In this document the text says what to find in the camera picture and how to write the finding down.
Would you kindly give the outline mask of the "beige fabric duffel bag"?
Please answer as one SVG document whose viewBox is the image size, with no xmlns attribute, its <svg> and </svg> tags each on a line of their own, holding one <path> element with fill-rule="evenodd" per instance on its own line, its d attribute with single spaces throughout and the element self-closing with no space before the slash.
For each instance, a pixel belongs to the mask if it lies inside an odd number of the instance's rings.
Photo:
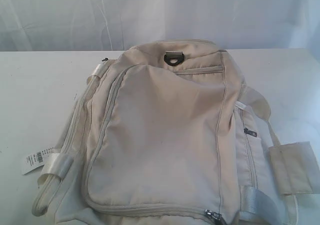
<svg viewBox="0 0 320 225">
<path fill-rule="evenodd" d="M 295 225 L 320 192 L 309 142 L 281 144 L 230 54 L 157 41 L 104 59 L 38 178 L 55 225 Z"/>
</svg>

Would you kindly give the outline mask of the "white barcode paper tag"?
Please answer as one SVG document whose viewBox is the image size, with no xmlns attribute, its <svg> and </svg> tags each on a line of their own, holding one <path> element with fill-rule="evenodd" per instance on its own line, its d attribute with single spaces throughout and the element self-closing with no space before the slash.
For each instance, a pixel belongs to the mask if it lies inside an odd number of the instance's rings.
<svg viewBox="0 0 320 225">
<path fill-rule="evenodd" d="M 21 160 L 20 173 L 26 175 L 33 170 L 42 167 L 49 155 L 54 152 L 54 148 L 45 148 L 34 153 L 27 154 Z"/>
</svg>

